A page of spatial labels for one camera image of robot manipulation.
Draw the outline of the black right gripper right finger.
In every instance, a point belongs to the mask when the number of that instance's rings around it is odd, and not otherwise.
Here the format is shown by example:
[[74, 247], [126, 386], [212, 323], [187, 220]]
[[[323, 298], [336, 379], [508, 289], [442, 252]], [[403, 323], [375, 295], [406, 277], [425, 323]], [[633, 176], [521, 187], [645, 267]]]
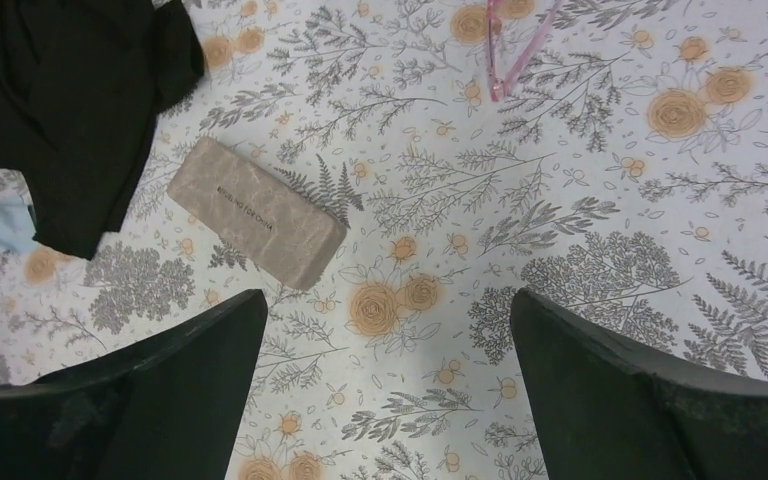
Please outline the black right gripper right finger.
[[768, 382], [700, 366], [527, 289], [510, 327], [553, 479], [768, 479]]

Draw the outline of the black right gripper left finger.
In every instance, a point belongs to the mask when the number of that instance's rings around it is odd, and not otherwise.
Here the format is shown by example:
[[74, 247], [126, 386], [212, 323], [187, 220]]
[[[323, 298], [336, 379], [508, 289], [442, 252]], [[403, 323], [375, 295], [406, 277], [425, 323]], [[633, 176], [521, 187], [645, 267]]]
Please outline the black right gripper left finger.
[[221, 479], [268, 319], [241, 292], [26, 385], [0, 385], [0, 479]]

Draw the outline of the light blue cleaning cloth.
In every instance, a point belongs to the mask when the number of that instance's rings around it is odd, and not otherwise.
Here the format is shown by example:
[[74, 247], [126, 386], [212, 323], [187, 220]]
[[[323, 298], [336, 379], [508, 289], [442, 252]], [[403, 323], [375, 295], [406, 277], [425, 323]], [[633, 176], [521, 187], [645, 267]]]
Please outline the light blue cleaning cloth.
[[35, 211], [22, 201], [0, 203], [0, 249], [19, 254], [33, 251], [38, 243]]

